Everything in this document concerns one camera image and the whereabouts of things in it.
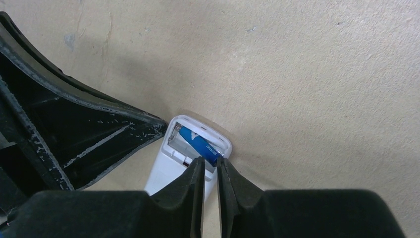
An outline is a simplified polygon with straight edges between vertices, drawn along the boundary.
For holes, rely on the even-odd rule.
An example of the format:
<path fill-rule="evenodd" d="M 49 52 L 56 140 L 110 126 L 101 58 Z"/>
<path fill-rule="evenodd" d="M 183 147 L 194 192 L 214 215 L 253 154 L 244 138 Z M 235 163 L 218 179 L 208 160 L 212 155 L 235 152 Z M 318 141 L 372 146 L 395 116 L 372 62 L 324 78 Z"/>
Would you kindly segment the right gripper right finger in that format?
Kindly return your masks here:
<path fill-rule="evenodd" d="M 365 189 L 262 190 L 218 160 L 223 238 L 402 238 L 388 205 Z"/>

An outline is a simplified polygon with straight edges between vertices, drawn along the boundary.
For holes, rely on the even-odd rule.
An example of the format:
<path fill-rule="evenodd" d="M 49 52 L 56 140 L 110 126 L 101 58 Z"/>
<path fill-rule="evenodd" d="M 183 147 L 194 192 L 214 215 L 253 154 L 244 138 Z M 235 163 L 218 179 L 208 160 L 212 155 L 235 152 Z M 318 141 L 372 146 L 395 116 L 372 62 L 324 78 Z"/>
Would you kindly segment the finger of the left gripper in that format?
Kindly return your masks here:
<path fill-rule="evenodd" d="M 87 188 L 167 123 L 65 75 L 0 14 L 0 208 Z"/>

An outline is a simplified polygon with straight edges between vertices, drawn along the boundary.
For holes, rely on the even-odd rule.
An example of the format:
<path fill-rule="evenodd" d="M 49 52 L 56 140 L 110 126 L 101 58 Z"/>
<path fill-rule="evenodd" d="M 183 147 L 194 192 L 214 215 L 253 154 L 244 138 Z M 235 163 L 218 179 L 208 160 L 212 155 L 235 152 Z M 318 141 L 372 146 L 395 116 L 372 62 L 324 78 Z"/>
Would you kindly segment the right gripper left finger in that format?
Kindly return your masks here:
<path fill-rule="evenodd" d="M 205 161 L 154 195 L 145 191 L 42 191 L 0 233 L 3 238 L 200 238 Z"/>

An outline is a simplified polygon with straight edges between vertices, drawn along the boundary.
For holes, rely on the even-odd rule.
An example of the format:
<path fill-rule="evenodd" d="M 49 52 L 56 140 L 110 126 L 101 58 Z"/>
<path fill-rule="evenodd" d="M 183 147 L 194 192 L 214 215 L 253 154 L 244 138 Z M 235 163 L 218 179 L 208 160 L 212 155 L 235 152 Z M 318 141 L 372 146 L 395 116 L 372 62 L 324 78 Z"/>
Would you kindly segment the white remote control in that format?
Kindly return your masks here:
<path fill-rule="evenodd" d="M 179 134 L 181 126 L 203 137 L 223 157 L 229 158 L 233 146 L 230 140 L 210 126 L 187 115 L 174 117 L 151 169 L 144 191 L 154 195 L 177 179 L 200 154 Z"/>

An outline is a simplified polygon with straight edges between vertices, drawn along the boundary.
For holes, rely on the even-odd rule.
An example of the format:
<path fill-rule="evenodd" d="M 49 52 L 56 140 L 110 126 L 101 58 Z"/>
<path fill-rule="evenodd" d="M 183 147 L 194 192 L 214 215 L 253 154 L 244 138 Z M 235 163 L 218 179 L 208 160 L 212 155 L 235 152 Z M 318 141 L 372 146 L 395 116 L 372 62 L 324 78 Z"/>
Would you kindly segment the blue battery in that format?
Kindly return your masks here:
<path fill-rule="evenodd" d="M 217 161 L 222 155 L 211 146 L 203 137 L 191 131 L 185 126 L 181 126 L 179 134 L 190 144 L 210 165 L 217 166 Z"/>

